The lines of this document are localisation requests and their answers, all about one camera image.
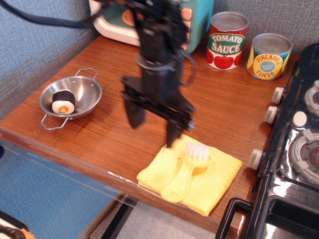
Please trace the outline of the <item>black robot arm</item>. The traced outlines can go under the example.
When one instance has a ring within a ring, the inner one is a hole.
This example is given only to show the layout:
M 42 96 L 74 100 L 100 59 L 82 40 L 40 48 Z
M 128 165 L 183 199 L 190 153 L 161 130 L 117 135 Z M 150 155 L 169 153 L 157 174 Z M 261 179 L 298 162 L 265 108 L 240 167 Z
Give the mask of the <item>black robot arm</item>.
M 194 129 L 194 106 L 180 93 L 196 75 L 193 68 L 188 80 L 181 79 L 182 64 L 192 57 L 182 48 L 188 28 L 181 17 L 178 0 L 120 0 L 133 15 L 140 40 L 137 64 L 141 77 L 123 76 L 123 98 L 132 128 L 144 122 L 145 111 L 167 121 L 166 145 L 172 147 L 182 131 Z

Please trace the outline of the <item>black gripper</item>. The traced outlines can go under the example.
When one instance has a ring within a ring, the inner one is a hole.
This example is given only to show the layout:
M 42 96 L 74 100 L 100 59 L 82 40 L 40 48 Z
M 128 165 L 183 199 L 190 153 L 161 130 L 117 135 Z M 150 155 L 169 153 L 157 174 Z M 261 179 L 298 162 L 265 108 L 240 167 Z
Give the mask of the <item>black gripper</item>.
M 167 63 L 150 62 L 137 56 L 142 76 L 123 76 L 125 86 L 123 98 L 131 128 L 136 129 L 145 121 L 145 110 L 167 120 L 166 146 L 171 148 L 180 138 L 182 130 L 192 131 L 195 123 L 191 119 L 194 106 L 180 93 L 179 86 L 189 85 L 196 74 L 193 67 L 189 82 L 181 81 L 183 56 L 174 56 Z

